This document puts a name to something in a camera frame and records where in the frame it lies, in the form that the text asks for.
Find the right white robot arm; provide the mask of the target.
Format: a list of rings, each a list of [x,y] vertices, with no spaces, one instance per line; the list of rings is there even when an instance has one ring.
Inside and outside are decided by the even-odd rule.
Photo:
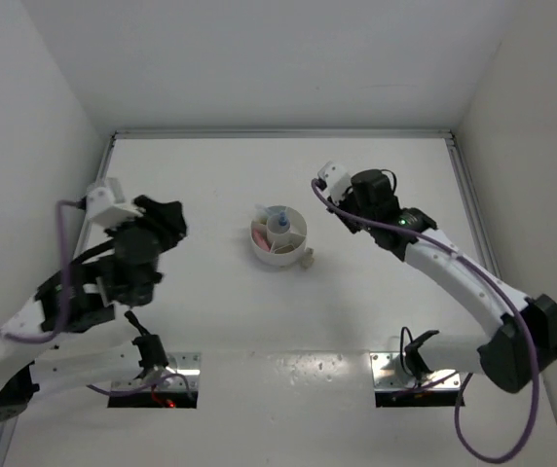
[[[482,374],[499,389],[517,393],[557,360],[556,302],[503,283],[456,247],[426,213],[401,206],[390,171],[350,175],[330,162],[313,184],[351,233],[368,232],[380,248],[429,277],[483,331],[476,337],[424,332],[400,351],[409,377],[423,380],[451,368]]]

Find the blue highlighter marker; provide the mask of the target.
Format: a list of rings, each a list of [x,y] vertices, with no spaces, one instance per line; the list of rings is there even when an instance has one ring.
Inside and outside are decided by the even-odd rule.
[[[262,204],[255,204],[254,208],[257,211],[260,218],[268,219],[275,214],[275,211],[273,209]]]

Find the white round divided organizer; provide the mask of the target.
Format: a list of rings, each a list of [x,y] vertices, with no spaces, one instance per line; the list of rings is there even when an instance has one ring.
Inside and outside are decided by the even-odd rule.
[[[283,234],[277,234],[272,231],[273,215],[268,219],[260,218],[257,211],[256,216],[249,226],[249,241],[255,256],[266,266],[273,268],[287,268],[300,261],[304,251],[307,249],[307,222],[303,215],[290,206],[272,205],[268,206],[275,211],[275,214],[281,210],[285,210],[290,221],[289,231]],[[267,252],[261,249],[252,237],[252,231],[259,231],[265,236],[271,245],[271,251]],[[275,254],[274,250],[286,245],[293,244],[296,250],[287,254]]]

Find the pink highlighter marker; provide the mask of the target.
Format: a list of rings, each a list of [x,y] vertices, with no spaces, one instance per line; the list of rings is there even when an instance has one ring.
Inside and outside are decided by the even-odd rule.
[[[261,232],[259,231],[252,231],[252,237],[255,241],[255,243],[264,251],[270,252],[271,251],[271,245],[269,244],[267,238],[265,236],[262,235]]]

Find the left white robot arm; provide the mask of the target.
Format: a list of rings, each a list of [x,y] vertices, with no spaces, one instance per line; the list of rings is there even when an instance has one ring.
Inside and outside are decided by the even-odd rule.
[[[0,422],[19,416],[35,396],[49,391],[124,376],[148,387],[167,366],[161,338],[143,327],[133,311],[153,302],[164,279],[160,257],[187,236],[182,203],[88,194],[70,205],[85,211],[108,238],[77,257],[62,248],[59,271],[0,326]],[[124,316],[138,333],[131,342],[97,357],[44,360],[61,344],[115,322],[119,306],[126,308]]]

